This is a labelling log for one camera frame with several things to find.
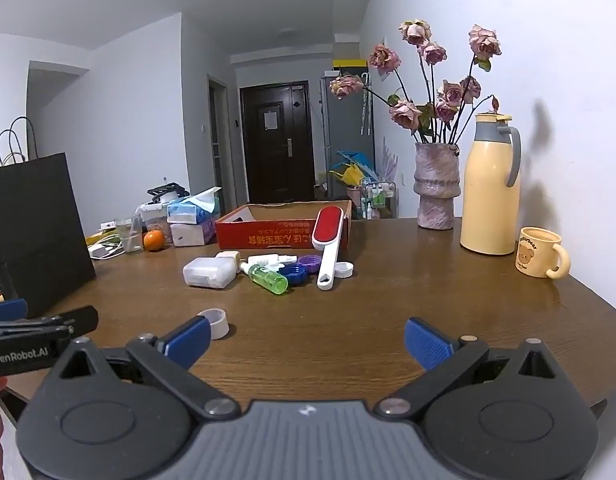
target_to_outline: green bottle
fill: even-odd
[[[288,279],[278,272],[268,270],[261,265],[248,264],[248,262],[241,262],[239,267],[250,277],[250,280],[274,294],[283,294],[288,288]]]

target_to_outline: bear print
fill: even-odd
[[[517,253],[517,257],[520,263],[527,265],[528,263],[530,263],[530,260],[532,260],[533,256],[534,251],[530,247],[519,244],[519,251]]]

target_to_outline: red cardboard box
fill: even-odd
[[[340,248],[347,247],[352,202],[290,202],[246,204],[216,221],[221,249],[312,249],[312,231],[324,207],[336,205],[344,211]]]

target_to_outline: bottle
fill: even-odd
[[[464,174],[460,243],[481,254],[510,254],[517,241],[521,165],[519,131],[509,115],[477,114]]]
[[[268,270],[264,266],[241,262],[240,268],[249,276],[250,280],[267,288],[274,294],[283,294],[288,288],[288,280],[285,276]]]

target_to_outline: yellow thermos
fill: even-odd
[[[464,174],[461,245],[482,254],[515,251],[521,137],[509,115],[477,114]]]

